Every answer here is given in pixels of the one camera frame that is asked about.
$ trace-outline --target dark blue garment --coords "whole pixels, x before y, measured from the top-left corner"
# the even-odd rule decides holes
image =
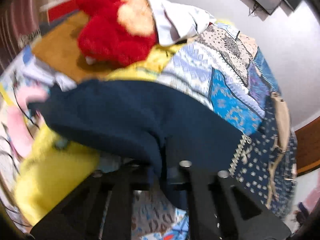
[[[90,80],[67,92],[56,85],[46,102],[29,107],[65,138],[151,163],[159,178],[180,160],[208,171],[227,170],[243,135],[197,100],[154,82]]]

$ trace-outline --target pile of clothes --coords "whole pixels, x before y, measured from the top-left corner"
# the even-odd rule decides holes
[[[85,14],[71,16],[32,50],[65,79],[53,78],[48,96],[28,99],[44,123],[15,188],[26,219],[36,224],[91,172],[114,171],[121,158],[150,163],[161,181],[181,158],[228,170],[284,219],[297,141],[255,40],[204,10],[167,0],[76,3]],[[184,196],[160,187],[136,192],[132,238],[186,238]]]

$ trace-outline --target white wall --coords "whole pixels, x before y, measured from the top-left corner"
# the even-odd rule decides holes
[[[248,17],[249,8],[241,0],[170,1],[205,9],[256,39],[288,103],[294,128],[320,115],[320,25],[305,2],[289,16],[278,8],[262,21]]]

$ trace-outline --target yellow fabric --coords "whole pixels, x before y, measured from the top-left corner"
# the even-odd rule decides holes
[[[106,80],[146,80],[152,81],[162,72],[172,56],[185,44],[170,47],[153,46],[146,60],[119,68],[106,76]]]
[[[96,150],[75,142],[70,142],[65,150],[57,150],[53,145],[59,138],[42,125],[31,154],[20,166],[14,197],[31,225],[76,188],[99,162]]]

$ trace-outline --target red plush toy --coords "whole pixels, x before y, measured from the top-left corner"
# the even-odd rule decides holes
[[[86,57],[115,61],[120,67],[145,60],[156,44],[147,0],[76,0],[90,16],[78,45]]]

